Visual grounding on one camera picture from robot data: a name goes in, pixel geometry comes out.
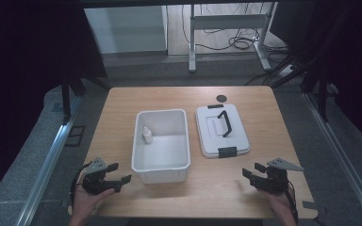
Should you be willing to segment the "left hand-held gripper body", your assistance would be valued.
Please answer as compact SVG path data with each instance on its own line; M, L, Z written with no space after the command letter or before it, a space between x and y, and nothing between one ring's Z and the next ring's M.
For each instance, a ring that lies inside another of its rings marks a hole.
M103 161L101 157L96 157L93 159L90 164L87 166L84 174L84 179L82 181L82 187L92 195L98 195L105 190L110 189L107 186L107 181L105 180L107 172L107 164ZM120 192L121 188L113 188L115 192Z

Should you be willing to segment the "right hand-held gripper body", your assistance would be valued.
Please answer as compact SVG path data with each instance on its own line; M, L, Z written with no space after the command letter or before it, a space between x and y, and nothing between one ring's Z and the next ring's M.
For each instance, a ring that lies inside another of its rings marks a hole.
M288 190L288 171L303 171L300 166L282 158L276 158L267 163L266 178L253 175L250 185L271 194L281 194Z

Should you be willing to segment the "white plastic storage box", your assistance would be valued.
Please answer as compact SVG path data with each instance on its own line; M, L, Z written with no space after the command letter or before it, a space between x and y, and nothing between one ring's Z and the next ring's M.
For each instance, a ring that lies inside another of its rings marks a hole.
M147 144L143 128L152 131ZM141 111L136 117L131 168L144 184L187 180L190 166L189 128L183 109Z

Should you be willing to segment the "white lid with black handle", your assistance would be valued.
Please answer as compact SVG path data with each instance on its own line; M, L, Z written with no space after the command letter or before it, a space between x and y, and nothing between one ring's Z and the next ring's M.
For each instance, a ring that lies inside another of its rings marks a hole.
M196 121L206 158L236 157L250 151L250 141L234 105L200 106Z

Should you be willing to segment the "person's left hand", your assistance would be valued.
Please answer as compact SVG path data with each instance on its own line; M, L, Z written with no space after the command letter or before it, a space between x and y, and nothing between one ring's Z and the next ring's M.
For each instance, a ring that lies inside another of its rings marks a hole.
M86 226L96 205L114 192L115 190L111 188L98 195L91 195L82 186L78 186L74 191L74 205L68 226Z

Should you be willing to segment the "person's right hand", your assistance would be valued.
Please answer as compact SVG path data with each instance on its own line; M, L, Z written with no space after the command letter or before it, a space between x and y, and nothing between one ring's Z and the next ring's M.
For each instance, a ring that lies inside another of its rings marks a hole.
M282 226L298 226L292 214L288 198L285 194L274 195L260 189L258 189L258 192L267 199L273 213L276 215Z

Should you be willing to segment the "small white bottle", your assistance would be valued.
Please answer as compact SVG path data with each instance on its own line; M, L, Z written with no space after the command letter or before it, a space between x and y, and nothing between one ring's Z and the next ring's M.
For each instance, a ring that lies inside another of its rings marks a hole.
M144 140L145 140L145 142L147 144L151 144L153 142L152 131L149 128L144 127L143 131L142 131L142 135L143 135Z

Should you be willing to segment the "black metal stand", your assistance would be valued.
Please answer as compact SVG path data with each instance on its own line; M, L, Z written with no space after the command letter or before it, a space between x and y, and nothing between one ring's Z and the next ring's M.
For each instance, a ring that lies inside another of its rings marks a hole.
M327 70L318 60L312 60L308 63L306 76L300 88L303 92L310 92L316 84L318 86L318 112L321 118L328 122L326 115L327 98Z
M72 116L71 103L70 103L70 90L76 96L83 96L86 88L82 83L82 74L78 71L72 73L65 73L62 76L61 93L62 93L62 106L63 106L63 123L67 124Z

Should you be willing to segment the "white power strip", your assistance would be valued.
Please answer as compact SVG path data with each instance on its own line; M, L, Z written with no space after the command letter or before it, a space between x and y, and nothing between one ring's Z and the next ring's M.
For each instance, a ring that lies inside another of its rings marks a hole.
M290 73L294 72L296 70L296 66L292 64L288 64L284 69L281 70L281 72L278 74L279 77L285 77L289 75Z

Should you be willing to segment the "dark curtain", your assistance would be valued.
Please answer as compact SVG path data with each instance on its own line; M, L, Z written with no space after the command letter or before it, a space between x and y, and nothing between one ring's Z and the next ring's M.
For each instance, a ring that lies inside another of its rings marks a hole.
M0 0L0 182L46 92L106 71L81 0Z
M301 89L321 78L335 85L337 105L362 132L362 0L280 0L271 32L307 72Z

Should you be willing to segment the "white panel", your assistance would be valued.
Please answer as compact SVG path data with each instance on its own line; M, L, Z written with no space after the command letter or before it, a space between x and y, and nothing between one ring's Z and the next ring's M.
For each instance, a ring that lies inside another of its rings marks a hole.
M167 50L167 15L163 6L86 8L101 54Z

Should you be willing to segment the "black floor frame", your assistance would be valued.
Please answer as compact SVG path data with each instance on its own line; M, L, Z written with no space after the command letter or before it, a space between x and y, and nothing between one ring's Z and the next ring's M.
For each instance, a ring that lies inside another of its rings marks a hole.
M72 127L65 141L65 147L78 147L81 144L85 129L85 125Z

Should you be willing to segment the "aluminium floor rail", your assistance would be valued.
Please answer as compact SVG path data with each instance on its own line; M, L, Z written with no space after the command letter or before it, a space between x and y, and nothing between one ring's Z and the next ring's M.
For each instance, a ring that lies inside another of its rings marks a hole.
M67 122L60 125L51 148L46 155L41 170L32 186L30 193L25 200L25 204L16 220L14 226L30 226L33 217L41 202L45 189L53 174L56 163L58 162L65 141L73 127L78 108L82 103L82 97L76 96L70 105L70 117Z
M356 197L358 198L360 204L362 205L362 179L359 177L359 174L357 173L357 171L354 168L354 165L348 158L348 155L345 153L344 149L342 148L339 140L337 139L329 123L326 122L322 118L321 114L318 112L317 103L315 102L315 100L307 93L303 93L303 97L307 101L315 121L320 127L325 139L327 140L333 154L336 157L337 162L339 163Z

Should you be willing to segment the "grey metal desk frame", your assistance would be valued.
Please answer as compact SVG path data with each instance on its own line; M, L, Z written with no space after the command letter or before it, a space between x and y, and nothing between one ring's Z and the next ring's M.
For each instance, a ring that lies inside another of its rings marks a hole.
M254 38L254 48L265 72L272 68L264 54L263 44L266 38L275 3L272 2L266 13L243 14L243 15L204 15L194 14L194 5L190 6L189 22L189 72L196 72L196 51L195 51L195 31L204 29L259 29L259 35Z

